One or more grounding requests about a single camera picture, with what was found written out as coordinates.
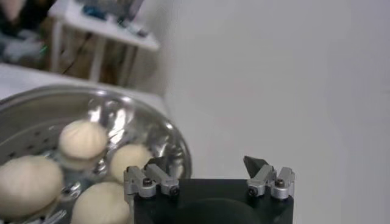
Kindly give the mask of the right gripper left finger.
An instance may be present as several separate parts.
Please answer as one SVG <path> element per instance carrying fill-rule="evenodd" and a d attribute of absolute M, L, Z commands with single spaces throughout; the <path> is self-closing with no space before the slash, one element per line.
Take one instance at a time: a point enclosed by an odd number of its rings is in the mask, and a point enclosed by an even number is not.
<path fill-rule="evenodd" d="M 123 172 L 124 195 L 152 198 L 156 196 L 159 188 L 163 195 L 178 196 L 179 180 L 165 172 L 167 161 L 166 157 L 162 156 L 150 159 L 142 169 L 138 166 L 128 166 Z"/>

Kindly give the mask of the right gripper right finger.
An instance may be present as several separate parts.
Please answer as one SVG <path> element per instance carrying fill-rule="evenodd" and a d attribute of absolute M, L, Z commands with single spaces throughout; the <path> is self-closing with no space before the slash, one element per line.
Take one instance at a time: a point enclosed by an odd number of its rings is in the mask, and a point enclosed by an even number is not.
<path fill-rule="evenodd" d="M 243 158 L 250 178 L 247 180 L 248 195 L 261 197 L 270 189 L 272 198 L 285 200 L 294 196 L 295 173 L 289 167 L 282 167 L 279 173 L 264 159 L 250 156 Z"/>

